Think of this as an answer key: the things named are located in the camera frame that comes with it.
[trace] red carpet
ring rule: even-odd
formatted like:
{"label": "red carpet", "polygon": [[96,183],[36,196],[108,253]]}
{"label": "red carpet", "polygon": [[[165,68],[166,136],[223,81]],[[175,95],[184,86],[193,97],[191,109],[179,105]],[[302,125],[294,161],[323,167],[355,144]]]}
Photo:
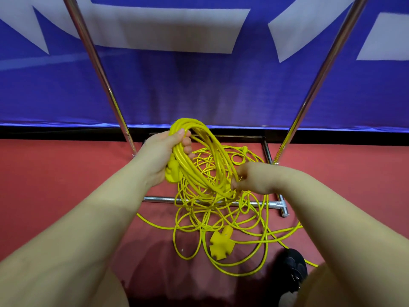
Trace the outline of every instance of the red carpet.
{"label": "red carpet", "polygon": [[[259,144],[248,144],[262,155]],[[271,144],[272,154],[278,149]],[[409,147],[291,145],[281,165],[303,170],[377,218],[409,237]],[[130,160],[125,142],[75,142],[0,140],[0,258],[5,258],[84,199],[106,178]],[[174,196],[174,185],[157,186],[149,194]],[[150,221],[172,226],[175,208],[167,204],[144,203],[140,213]],[[295,224],[272,210],[270,227]],[[180,235],[184,253],[196,248],[197,236]],[[320,263],[322,258],[304,230],[286,240],[305,258]],[[281,247],[270,244],[269,259]],[[234,258],[249,252],[236,246]],[[255,256],[240,271],[257,265]],[[166,297],[180,303],[187,298],[252,305],[260,302],[265,270],[248,278],[222,275],[201,251],[191,261],[180,259],[172,244],[172,233],[145,224],[132,223],[112,267],[124,280],[130,294],[142,305]]]}

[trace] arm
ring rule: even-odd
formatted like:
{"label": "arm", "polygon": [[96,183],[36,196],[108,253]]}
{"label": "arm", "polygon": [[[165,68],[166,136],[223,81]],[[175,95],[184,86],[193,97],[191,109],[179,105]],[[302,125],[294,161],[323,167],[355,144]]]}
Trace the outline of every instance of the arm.
{"label": "arm", "polygon": [[282,166],[238,168],[239,190],[289,201],[328,267],[365,306],[409,305],[409,240],[313,177]]}
{"label": "arm", "polygon": [[149,138],[129,164],[3,260],[0,305],[86,305],[146,192],[163,181],[172,147],[182,141],[191,154],[191,140],[183,136],[165,132]]}

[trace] black baseboard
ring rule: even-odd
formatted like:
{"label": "black baseboard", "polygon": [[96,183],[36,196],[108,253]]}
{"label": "black baseboard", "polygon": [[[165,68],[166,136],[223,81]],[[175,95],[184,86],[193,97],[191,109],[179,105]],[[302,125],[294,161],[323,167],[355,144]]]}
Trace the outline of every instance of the black baseboard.
{"label": "black baseboard", "polygon": [[[152,133],[165,131],[160,128],[131,128],[135,142],[143,142]],[[212,129],[215,135],[261,136],[268,143],[282,143],[286,130],[270,129]],[[21,127],[0,126],[0,139],[34,140],[86,140],[86,141],[125,141],[119,128],[66,128],[66,127]],[[355,144],[409,146],[409,133],[385,133],[337,130],[299,130],[292,143],[301,144]]]}

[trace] black shoe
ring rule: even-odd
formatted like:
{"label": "black shoe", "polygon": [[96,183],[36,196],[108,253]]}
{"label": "black shoe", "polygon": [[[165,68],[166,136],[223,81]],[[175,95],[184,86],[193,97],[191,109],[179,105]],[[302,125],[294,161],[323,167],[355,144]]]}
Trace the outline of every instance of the black shoe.
{"label": "black shoe", "polygon": [[280,252],[272,266],[268,289],[270,303],[278,306],[281,295],[298,291],[307,275],[307,265],[301,253],[295,249]]}

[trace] forearm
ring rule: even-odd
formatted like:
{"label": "forearm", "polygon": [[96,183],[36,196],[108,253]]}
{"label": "forearm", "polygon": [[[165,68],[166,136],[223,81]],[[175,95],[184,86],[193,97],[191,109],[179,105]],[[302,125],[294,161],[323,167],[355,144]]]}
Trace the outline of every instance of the forearm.
{"label": "forearm", "polygon": [[286,176],[281,193],[340,282],[368,306],[406,305],[408,240],[311,176]]}
{"label": "forearm", "polygon": [[0,264],[0,305],[85,304],[146,191],[137,164],[128,164],[11,254]]}

